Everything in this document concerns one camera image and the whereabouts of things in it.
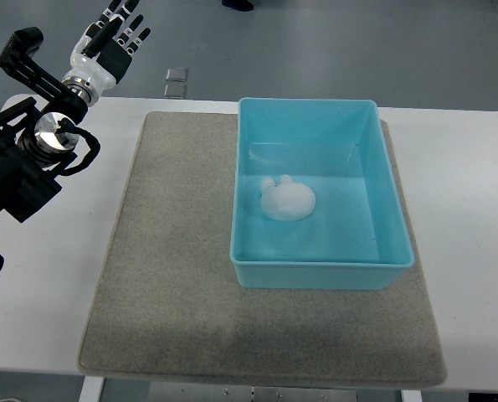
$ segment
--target small metal plate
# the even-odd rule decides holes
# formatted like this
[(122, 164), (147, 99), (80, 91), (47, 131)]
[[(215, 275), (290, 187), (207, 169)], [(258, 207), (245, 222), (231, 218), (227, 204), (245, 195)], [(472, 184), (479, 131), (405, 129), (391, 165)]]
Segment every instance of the small metal plate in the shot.
[(169, 69), (167, 71), (167, 81), (181, 81), (187, 80), (187, 69)]
[(165, 87), (165, 95), (163, 97), (169, 99), (184, 99), (186, 89), (186, 85), (169, 84)]

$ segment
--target white table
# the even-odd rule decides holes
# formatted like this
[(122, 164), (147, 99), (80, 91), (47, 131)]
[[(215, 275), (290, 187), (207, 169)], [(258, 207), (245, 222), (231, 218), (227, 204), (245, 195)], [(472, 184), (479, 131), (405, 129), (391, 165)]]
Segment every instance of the white table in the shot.
[[(81, 126), (102, 146), (91, 167), (59, 178), (63, 191), (24, 224), (0, 214), (0, 370), (79, 373), (85, 320), (149, 111), (234, 114), (237, 103), (102, 98), (89, 111)], [(498, 392), (498, 112), (379, 112), (439, 327), (449, 373), (440, 388)]]

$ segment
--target person's shoe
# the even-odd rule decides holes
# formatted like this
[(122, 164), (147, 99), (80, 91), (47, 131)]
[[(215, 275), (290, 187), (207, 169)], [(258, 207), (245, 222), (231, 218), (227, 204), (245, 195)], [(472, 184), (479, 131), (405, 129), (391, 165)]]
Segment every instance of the person's shoe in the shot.
[(254, 9), (249, 0), (223, 0), (223, 5), (238, 11), (252, 11)]

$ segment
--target white robotic hand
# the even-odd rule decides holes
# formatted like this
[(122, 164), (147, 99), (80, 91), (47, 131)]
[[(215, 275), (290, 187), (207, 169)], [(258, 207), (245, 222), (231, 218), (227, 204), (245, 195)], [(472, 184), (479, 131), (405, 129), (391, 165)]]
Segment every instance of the white robotic hand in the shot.
[(113, 1), (98, 21), (85, 30), (70, 56), (72, 70), (63, 78), (63, 84), (83, 99), (88, 107), (98, 101), (104, 90), (113, 88), (121, 81), (133, 54), (150, 34), (150, 29), (145, 28), (131, 40), (143, 20), (139, 15), (117, 39), (114, 38), (139, 0), (128, 0), (116, 10), (120, 3), (121, 0)]

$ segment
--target gray floor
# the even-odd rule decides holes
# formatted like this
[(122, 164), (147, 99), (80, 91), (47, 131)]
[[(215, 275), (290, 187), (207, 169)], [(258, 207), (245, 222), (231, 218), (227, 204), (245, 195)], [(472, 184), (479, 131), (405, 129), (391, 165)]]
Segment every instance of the gray floor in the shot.
[[(12, 31), (37, 26), (44, 43), (34, 59), (62, 78), (75, 42), (108, 2), (0, 0), (0, 52)], [(141, 0), (138, 11), (152, 34), (124, 80), (105, 95), (161, 98), (167, 70), (185, 67), (186, 98), (194, 100), (350, 98), (498, 111), (498, 0), (254, 4), (253, 12), (237, 13), (220, 0)], [(0, 108), (10, 96), (29, 92), (0, 70)], [(55, 386), (67, 396), (50, 400), (77, 400), (82, 380), (0, 373), (0, 397), (21, 392), (24, 400), (49, 400), (43, 395)], [(147, 383), (110, 380), (103, 400), (141, 400), (147, 392)], [(376, 391), (363, 392), (364, 400), (377, 399), (370, 394)], [(457, 402), (466, 394), (425, 398)]]

